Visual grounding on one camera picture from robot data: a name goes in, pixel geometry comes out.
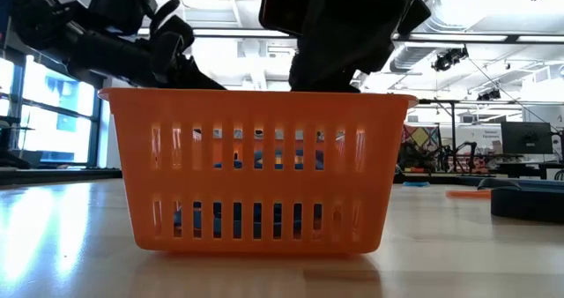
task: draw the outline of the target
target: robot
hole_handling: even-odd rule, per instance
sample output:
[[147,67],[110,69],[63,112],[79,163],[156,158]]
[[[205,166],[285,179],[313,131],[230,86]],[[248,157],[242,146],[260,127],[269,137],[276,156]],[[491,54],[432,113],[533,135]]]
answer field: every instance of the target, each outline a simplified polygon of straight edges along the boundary
[[[430,16],[422,0],[263,0],[261,23],[295,36],[299,51],[290,70],[292,91],[359,92],[356,70],[379,71],[393,52],[390,36],[408,34]],[[193,43],[189,24],[168,17],[180,0],[11,0],[19,38],[83,79],[97,72],[133,86],[223,90],[183,52]],[[285,12],[295,21],[284,21]],[[144,17],[150,38],[136,38]]]

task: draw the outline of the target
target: orange basket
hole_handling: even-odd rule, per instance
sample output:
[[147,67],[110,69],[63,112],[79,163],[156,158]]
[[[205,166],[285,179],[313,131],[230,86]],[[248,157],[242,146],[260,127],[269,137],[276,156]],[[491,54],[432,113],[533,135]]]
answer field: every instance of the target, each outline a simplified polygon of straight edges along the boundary
[[110,88],[137,245],[365,253],[380,244],[408,95]]

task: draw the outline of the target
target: blue object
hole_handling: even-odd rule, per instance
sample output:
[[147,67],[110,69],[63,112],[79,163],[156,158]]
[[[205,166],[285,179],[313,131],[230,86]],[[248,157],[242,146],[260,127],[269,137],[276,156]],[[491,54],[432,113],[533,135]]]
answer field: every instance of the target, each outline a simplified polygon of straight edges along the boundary
[[[202,203],[194,203],[194,228],[202,228]],[[213,234],[216,237],[221,237],[221,205],[219,203],[214,203],[213,205]],[[314,220],[320,220],[322,218],[323,207],[322,205],[314,205]],[[261,238],[262,235],[262,205],[255,204],[254,209],[254,219],[253,219],[253,237]],[[241,204],[235,204],[234,207],[234,238],[241,238],[242,233],[242,209]],[[274,205],[274,226],[273,234],[274,237],[281,237],[282,235],[282,205]],[[174,227],[182,227],[182,209],[174,213]],[[294,231],[301,231],[301,205],[294,208],[293,212],[293,229]]]
[[421,182],[421,183],[416,183],[416,182],[405,182],[404,183],[405,187],[419,187],[419,188],[424,188],[424,187],[430,187],[431,183],[428,182]]

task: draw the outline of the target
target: window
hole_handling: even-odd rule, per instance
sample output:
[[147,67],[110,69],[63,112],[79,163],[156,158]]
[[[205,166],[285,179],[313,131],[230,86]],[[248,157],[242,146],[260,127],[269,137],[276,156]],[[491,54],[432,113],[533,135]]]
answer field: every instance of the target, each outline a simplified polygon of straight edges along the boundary
[[0,100],[0,116],[7,116],[10,113],[10,101],[6,99]]
[[0,92],[9,94],[14,77],[14,64],[0,58]]
[[[0,58],[0,93],[10,98],[11,83],[14,77],[14,64],[10,61]],[[7,116],[10,114],[10,101],[8,99],[0,100],[0,115]]]
[[21,126],[33,130],[19,132],[19,149],[43,151],[41,161],[88,162],[90,120],[24,105]]
[[27,58],[24,99],[92,116],[94,87]]
[[20,119],[9,149],[41,153],[42,166],[95,166],[100,125],[102,76],[78,81],[46,57],[10,48],[0,58],[0,115]]

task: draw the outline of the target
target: table surface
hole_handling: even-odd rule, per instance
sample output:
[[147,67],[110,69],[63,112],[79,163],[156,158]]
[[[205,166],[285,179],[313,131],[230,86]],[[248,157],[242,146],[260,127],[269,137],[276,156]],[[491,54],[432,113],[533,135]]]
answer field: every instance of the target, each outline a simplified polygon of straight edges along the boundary
[[0,297],[564,297],[563,226],[452,188],[394,186],[379,250],[310,259],[141,250],[121,180],[0,190]]

